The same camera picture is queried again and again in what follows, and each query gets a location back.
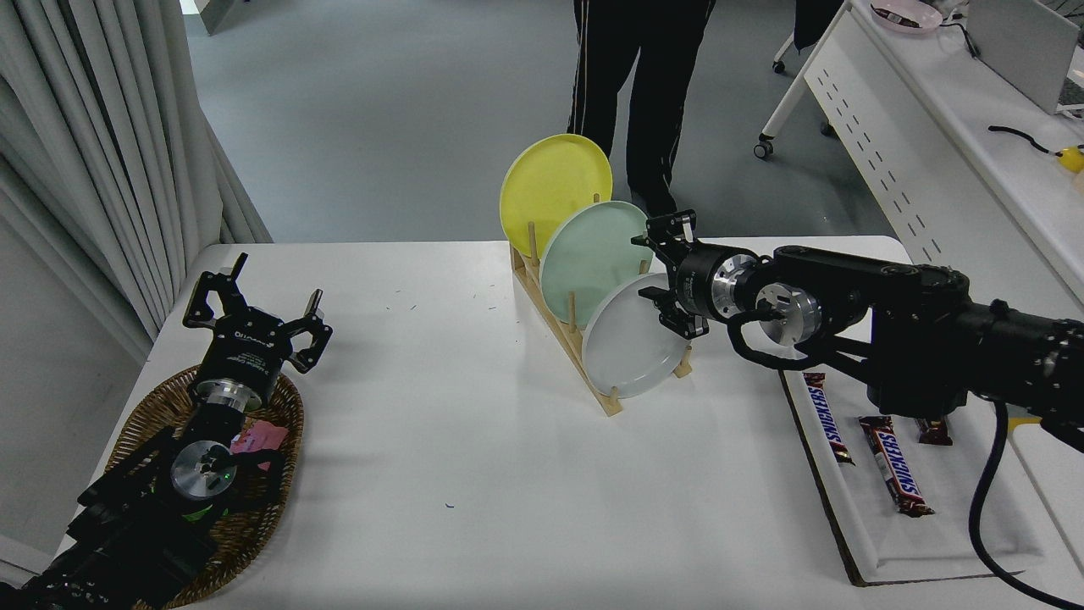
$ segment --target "black cable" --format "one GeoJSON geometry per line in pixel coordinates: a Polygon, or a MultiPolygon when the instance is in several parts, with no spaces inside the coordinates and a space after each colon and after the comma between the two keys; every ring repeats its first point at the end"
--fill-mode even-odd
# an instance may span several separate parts
{"type": "Polygon", "coordinates": [[[1044,145],[1040,144],[1038,142],[1036,142],[1035,138],[1032,138],[1031,134],[1024,133],[1023,131],[1021,131],[1019,129],[1014,129],[1011,127],[1006,127],[1004,125],[991,125],[990,127],[986,127],[986,129],[989,129],[991,131],[995,131],[995,132],[996,131],[1004,131],[1005,133],[1012,133],[1014,135],[1020,135],[1024,140],[1028,140],[1029,142],[1031,142],[1032,147],[1034,147],[1035,150],[1037,150],[1037,151],[1040,151],[1040,152],[1042,152],[1044,154],[1050,154],[1049,148],[1047,148],[1046,146],[1044,146],[1044,145]]]}
{"type": "Polygon", "coordinates": [[[979,48],[976,47],[975,40],[971,40],[971,35],[967,33],[967,28],[964,27],[964,24],[962,24],[962,23],[943,23],[943,24],[941,24],[941,27],[952,27],[952,26],[958,27],[959,30],[964,33],[964,43],[967,44],[967,52],[971,53],[971,59],[972,60],[979,59],[979,48]]]}
{"type": "Polygon", "coordinates": [[[1002,454],[1005,453],[1005,441],[1009,436],[1009,413],[1004,401],[994,401],[994,413],[996,414],[997,420],[996,428],[994,430],[994,444],[990,449],[990,457],[986,458],[986,466],[983,467],[982,475],[979,477],[979,484],[976,486],[975,496],[971,498],[971,510],[967,516],[967,533],[971,538],[971,546],[975,548],[975,554],[979,556],[979,560],[981,560],[995,576],[1005,581],[1007,585],[1027,595],[1028,597],[1032,597],[1043,603],[1054,606],[1055,608],[1062,608],[1064,610],[1084,610],[1084,606],[1073,603],[1072,601],[1061,599],[1060,597],[1055,597],[1046,592],[1038,590],[1031,585],[1018,581],[1016,576],[1009,574],[1004,568],[994,561],[994,558],[986,551],[986,546],[982,544],[982,536],[979,533],[979,525],[982,520],[982,506],[986,502],[986,494],[990,493],[990,485],[994,482],[994,476],[997,475],[997,466],[1002,462],[1002,454]]]}

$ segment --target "snickers bar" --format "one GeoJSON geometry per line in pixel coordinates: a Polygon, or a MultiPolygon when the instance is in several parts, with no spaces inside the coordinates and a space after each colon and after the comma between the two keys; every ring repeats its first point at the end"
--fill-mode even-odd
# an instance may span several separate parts
{"type": "Polygon", "coordinates": [[[949,423],[944,419],[916,419],[918,424],[918,442],[924,445],[952,445],[949,437],[949,423]]]}
{"type": "Polygon", "coordinates": [[[933,515],[933,509],[926,504],[918,491],[918,484],[911,475],[907,460],[903,458],[900,442],[892,432],[892,418],[860,417],[859,424],[866,433],[869,451],[874,453],[874,459],[881,471],[885,485],[895,502],[896,510],[907,517],[933,515]]]}
{"type": "Polygon", "coordinates": [[[828,408],[828,399],[824,394],[824,374],[805,373],[802,376],[805,378],[805,390],[809,390],[810,399],[813,400],[817,419],[821,420],[821,428],[824,429],[824,436],[828,440],[831,453],[836,456],[836,462],[839,464],[854,464],[854,460],[851,459],[851,453],[847,451],[847,445],[843,444],[843,438],[839,436],[836,419],[831,417],[831,411],[828,408]]]}

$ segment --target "wooden dish rack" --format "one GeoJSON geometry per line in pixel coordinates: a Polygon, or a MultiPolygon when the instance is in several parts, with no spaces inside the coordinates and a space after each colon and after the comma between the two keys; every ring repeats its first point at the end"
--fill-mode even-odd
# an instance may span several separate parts
{"type": "MultiPolygon", "coordinates": [[[[602,405],[607,417],[612,417],[622,411],[618,389],[611,388],[609,395],[603,394],[591,384],[588,372],[583,366],[583,333],[580,332],[576,319],[576,291],[568,293],[569,323],[563,323],[550,312],[550,308],[545,303],[545,298],[542,296],[542,284],[539,281],[542,259],[538,251],[534,222],[527,223],[527,234],[530,237],[530,254],[524,254],[511,243],[508,244],[508,250],[512,255],[512,272],[519,278],[519,283],[522,284],[527,294],[530,295],[531,300],[534,302],[534,309],[539,311],[542,320],[550,326],[550,330],[553,332],[554,337],[557,338],[557,342],[565,349],[565,354],[568,355],[568,360],[576,366],[576,371],[580,373],[583,382],[588,385],[588,390],[594,394],[595,400],[602,405]]],[[[641,260],[641,274],[646,273],[649,265],[650,260],[641,260]]],[[[685,354],[682,356],[681,363],[674,368],[674,377],[682,378],[693,372],[693,367],[688,364],[692,350],[692,346],[685,349],[685,354]]]]}

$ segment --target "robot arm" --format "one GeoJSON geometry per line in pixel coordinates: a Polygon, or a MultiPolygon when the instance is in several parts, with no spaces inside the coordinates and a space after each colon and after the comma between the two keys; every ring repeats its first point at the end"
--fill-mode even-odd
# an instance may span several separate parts
{"type": "Polygon", "coordinates": [[[647,288],[660,322],[687,339],[727,327],[736,352],[776,369],[827,365],[867,387],[886,415],[940,419],[967,392],[1042,418],[1044,429],[1084,452],[1084,324],[979,304],[958,271],[901,264],[804,246],[759,256],[693,237],[692,210],[648,220],[634,237],[666,263],[670,288],[647,288]],[[873,316],[869,341],[838,337],[873,316]],[[757,352],[741,328],[759,323],[804,358],[757,352]]]}
{"type": "Polygon", "coordinates": [[[0,585],[0,608],[128,609],[137,600],[162,608],[210,561],[218,549],[210,530],[227,511],[278,502],[282,453],[233,454],[230,444],[245,412],[270,402],[283,364],[307,373],[332,328],[318,310],[319,289],[293,322],[249,307],[236,284],[246,257],[229,272],[201,274],[189,300],[184,326],[215,336],[188,389],[193,411],[184,429],[163,429],[91,484],[78,499],[86,509],[68,525],[75,546],[23,588],[0,585]],[[220,317],[207,301],[211,291],[222,303],[220,317]],[[305,333],[311,345],[294,351],[291,340],[305,333]],[[245,493],[256,479],[266,492],[245,493]]]}

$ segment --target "black pants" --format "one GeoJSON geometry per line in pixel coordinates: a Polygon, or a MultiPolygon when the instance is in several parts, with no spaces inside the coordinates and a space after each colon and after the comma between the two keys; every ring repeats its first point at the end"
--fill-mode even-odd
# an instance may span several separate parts
{"type": "Polygon", "coordinates": [[[697,50],[715,0],[573,0],[580,60],[568,131],[609,156],[617,95],[636,64],[625,169],[648,213],[674,211],[670,180],[697,50]]]}

